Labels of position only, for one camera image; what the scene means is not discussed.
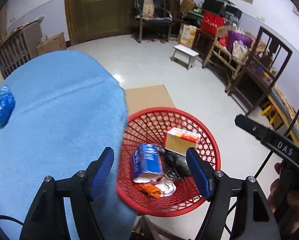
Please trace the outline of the person right hand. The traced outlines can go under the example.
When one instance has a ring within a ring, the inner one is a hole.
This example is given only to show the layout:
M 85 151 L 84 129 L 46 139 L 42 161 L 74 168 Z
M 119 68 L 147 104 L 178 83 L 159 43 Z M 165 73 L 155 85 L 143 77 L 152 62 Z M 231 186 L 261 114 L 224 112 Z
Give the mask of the person right hand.
M 277 178 L 270 186 L 268 203 L 274 213 L 277 209 L 277 200 L 282 195 L 282 179 Z M 290 207 L 280 226 L 281 239 L 299 239 L 299 192 L 290 191 L 287 194 L 287 203 Z

